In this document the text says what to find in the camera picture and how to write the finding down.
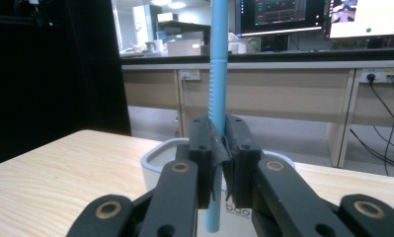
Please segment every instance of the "white container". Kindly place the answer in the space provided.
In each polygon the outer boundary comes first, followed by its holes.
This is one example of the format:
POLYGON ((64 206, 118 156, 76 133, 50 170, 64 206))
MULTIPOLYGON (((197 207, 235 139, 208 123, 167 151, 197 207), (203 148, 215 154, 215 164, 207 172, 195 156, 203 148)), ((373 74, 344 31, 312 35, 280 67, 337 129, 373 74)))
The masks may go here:
MULTIPOLYGON (((188 144, 188 138, 174 138, 167 140, 149 151, 141 159, 141 166, 144 174, 144 181, 147 191, 154 189, 162 172, 163 166, 175 159, 176 147, 179 144, 188 144)), ((264 151, 266 155, 272 155, 287 161, 294 166, 293 162, 286 156, 278 153, 264 151)), ((208 233, 204 227, 205 210, 199 210, 197 213, 197 236, 198 237, 256 237, 256 231, 252 224, 252 209, 234 208, 231 201, 225 201, 225 182, 223 179, 221 192, 220 208, 220 229, 216 233, 208 233)))

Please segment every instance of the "desk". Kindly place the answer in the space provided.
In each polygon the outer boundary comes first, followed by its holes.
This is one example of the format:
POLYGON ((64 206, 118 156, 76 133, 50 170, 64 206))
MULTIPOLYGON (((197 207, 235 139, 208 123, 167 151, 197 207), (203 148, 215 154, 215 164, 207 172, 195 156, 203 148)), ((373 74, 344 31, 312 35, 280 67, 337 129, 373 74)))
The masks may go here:
MULTIPOLYGON (((372 55, 363 60, 348 56, 344 57, 346 61, 302 61, 304 56, 306 53, 290 53, 285 60, 229 62, 226 111, 241 116, 327 122, 331 162, 342 168, 351 124, 392 125, 392 117, 369 85, 359 85, 359 81, 362 68, 391 68, 394 60, 368 60, 374 58, 372 55)), ((181 59, 177 58, 177 64, 173 59, 168 64, 163 59, 152 59, 149 64, 123 65, 123 80, 130 106, 177 110, 180 133, 189 136, 191 120, 207 113, 209 63, 181 59), (199 70, 200 80, 181 80, 180 69, 199 70)), ((392 86, 374 87, 394 111, 392 86)))
MULTIPOLYGON (((95 198, 136 199, 139 160, 158 141, 83 130, 0 164, 0 236, 63 236, 95 198)), ((328 201, 362 193, 394 207, 394 178, 295 164, 328 201)))

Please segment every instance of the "ceiling light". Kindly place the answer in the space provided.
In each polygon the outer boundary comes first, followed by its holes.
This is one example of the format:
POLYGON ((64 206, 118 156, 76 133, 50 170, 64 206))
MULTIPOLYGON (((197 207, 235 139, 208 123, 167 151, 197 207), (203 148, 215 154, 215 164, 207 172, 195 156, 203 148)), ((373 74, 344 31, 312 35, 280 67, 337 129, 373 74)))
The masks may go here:
POLYGON ((171 2, 172 2, 172 0, 152 0, 151 1, 151 3, 153 3, 154 5, 158 5, 158 6, 167 5, 171 2))
POLYGON ((183 2, 174 2, 168 5, 168 7, 172 8, 172 9, 180 9, 180 8, 184 8, 186 7, 187 4, 183 3, 183 2))

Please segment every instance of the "monitor screen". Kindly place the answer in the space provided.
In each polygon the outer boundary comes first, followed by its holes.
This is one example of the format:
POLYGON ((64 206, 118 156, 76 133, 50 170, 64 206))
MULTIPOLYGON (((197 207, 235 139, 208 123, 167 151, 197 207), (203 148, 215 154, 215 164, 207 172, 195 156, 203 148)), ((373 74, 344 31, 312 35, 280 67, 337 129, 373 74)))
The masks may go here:
POLYGON ((330 0, 328 39, 394 36, 394 0, 330 0))
POLYGON ((320 30, 325 0, 236 0, 236 35, 320 30))

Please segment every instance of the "white cup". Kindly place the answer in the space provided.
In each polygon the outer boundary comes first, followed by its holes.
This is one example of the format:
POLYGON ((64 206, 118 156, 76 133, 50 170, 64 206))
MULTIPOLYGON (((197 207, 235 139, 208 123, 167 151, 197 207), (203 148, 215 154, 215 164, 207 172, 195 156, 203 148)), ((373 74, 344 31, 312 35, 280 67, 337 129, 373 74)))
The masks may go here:
POLYGON ((246 44, 245 43, 239 44, 239 48, 237 50, 237 53, 243 54, 243 53, 246 53, 246 52, 247 52, 246 44))
POLYGON ((156 51, 158 52, 163 51, 163 41, 161 39, 155 40, 154 44, 156 44, 156 51))
POLYGON ((237 54, 237 51, 239 50, 239 44, 230 43, 228 45, 228 50, 231 51, 231 54, 237 54))

